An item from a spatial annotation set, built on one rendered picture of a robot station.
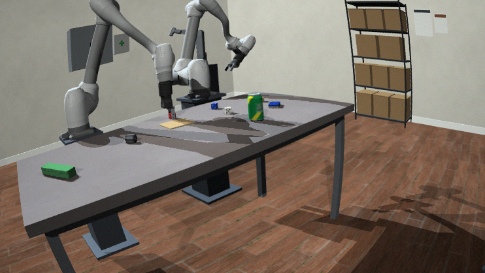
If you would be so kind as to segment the green soda can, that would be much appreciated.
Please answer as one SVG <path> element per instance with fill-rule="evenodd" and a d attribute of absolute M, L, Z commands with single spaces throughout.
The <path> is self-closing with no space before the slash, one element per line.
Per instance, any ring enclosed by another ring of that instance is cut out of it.
<path fill-rule="evenodd" d="M 257 94 L 257 95 L 256 95 Z M 263 99 L 259 93 L 249 93 L 248 99 L 248 116 L 253 122 L 262 121 L 263 117 Z"/>

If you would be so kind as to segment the beige flat mat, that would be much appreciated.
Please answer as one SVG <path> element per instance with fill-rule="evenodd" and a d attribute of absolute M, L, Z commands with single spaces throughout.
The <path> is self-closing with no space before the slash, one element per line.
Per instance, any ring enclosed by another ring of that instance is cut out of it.
<path fill-rule="evenodd" d="M 165 122 L 165 123 L 161 123 L 159 125 L 162 126 L 162 127 L 166 127 L 168 129 L 174 129 L 174 128 L 182 127 L 184 125 L 189 125 L 189 124 L 192 124 L 192 123 L 195 123 L 195 121 L 191 121 L 191 120 L 186 120 L 184 118 L 180 118 L 180 119 L 177 119 L 177 120 L 173 120 L 173 121 L 168 121 L 168 122 Z"/>

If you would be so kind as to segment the green rectangular box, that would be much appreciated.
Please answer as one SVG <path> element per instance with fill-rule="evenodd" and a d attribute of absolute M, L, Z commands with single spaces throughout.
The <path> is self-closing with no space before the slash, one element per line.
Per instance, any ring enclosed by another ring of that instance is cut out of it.
<path fill-rule="evenodd" d="M 42 173 L 50 176 L 69 179 L 76 175 L 74 166 L 47 163 L 41 167 Z"/>

